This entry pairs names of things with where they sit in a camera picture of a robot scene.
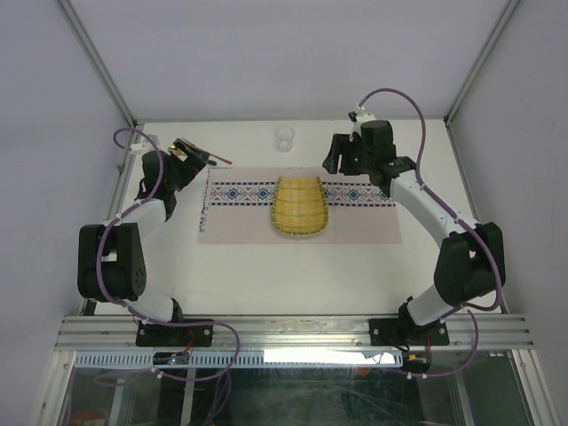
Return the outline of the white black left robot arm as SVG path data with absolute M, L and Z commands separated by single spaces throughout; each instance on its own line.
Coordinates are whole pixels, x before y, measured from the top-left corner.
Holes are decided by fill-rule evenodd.
M 82 297 L 116 304 L 144 322 L 166 344 L 183 340 L 183 311 L 172 297 L 147 286 L 142 240 L 165 224 L 185 189 L 209 164 L 211 154 L 182 139 L 167 151 L 141 155 L 143 177 L 134 202 L 104 224 L 85 225 L 78 240 L 77 287 Z

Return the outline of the yellow woven pattern plate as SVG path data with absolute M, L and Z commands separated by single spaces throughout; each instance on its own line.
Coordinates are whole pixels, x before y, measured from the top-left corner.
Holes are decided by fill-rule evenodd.
M 279 177 L 272 200 L 273 228 L 290 237 L 322 233 L 328 224 L 328 203 L 319 177 Z

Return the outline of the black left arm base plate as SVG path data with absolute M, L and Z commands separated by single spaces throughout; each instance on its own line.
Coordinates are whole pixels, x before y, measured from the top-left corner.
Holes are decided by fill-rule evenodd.
M 157 348 L 209 348 L 213 338 L 212 325 L 198 325 L 198 320 L 187 319 L 182 327 L 139 324 L 135 344 L 137 347 Z

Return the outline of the gold spoon green handle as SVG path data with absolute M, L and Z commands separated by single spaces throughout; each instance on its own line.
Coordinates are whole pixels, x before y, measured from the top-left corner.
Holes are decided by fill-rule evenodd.
M 217 166 L 217 162 L 211 155 L 200 148 L 187 144 L 181 140 L 176 140 L 168 149 L 169 153 L 177 157 L 181 162 L 189 162 L 194 166 L 198 164 Z

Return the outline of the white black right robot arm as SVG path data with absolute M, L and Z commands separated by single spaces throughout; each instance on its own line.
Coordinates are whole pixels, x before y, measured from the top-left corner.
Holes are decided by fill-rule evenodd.
M 506 279 L 501 228 L 463 216 L 436 195 L 418 162 L 397 154 L 390 122 L 372 115 L 351 114 L 350 119 L 351 132 L 332 137 L 323 168 L 330 174 L 368 176 L 411 213 L 439 248 L 432 285 L 399 307 L 391 336 L 418 343 L 439 320 L 489 293 L 499 306 Z

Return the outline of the patterned white placemat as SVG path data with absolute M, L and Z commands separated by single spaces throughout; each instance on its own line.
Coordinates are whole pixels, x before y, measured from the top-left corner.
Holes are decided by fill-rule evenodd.
M 318 178 L 327 199 L 326 227 L 312 235 L 286 234 L 272 221 L 280 178 Z M 395 201 L 363 176 L 330 175 L 322 168 L 214 168 L 208 172 L 198 242 L 201 244 L 400 243 Z

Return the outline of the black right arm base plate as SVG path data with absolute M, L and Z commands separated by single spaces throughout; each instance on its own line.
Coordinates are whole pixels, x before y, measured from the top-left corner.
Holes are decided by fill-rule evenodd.
M 449 334 L 445 324 L 434 322 L 427 326 L 412 326 L 399 318 L 374 318 L 368 322 L 372 346 L 393 346 L 409 349 L 411 346 L 447 346 Z

